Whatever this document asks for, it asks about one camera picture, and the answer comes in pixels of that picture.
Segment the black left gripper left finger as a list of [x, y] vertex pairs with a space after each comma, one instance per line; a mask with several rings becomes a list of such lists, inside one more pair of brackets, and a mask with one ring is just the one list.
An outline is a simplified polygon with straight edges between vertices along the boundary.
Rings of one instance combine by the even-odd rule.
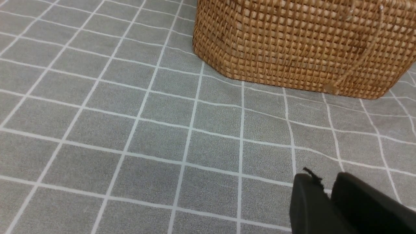
[[324, 192], [322, 178], [307, 167], [294, 177], [289, 216], [293, 234], [355, 234]]

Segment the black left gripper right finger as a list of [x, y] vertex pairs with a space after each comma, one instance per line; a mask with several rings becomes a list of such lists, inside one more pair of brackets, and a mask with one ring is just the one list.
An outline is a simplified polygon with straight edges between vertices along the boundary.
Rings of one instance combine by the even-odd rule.
[[347, 172], [335, 180], [331, 201], [354, 234], [414, 234], [415, 212]]

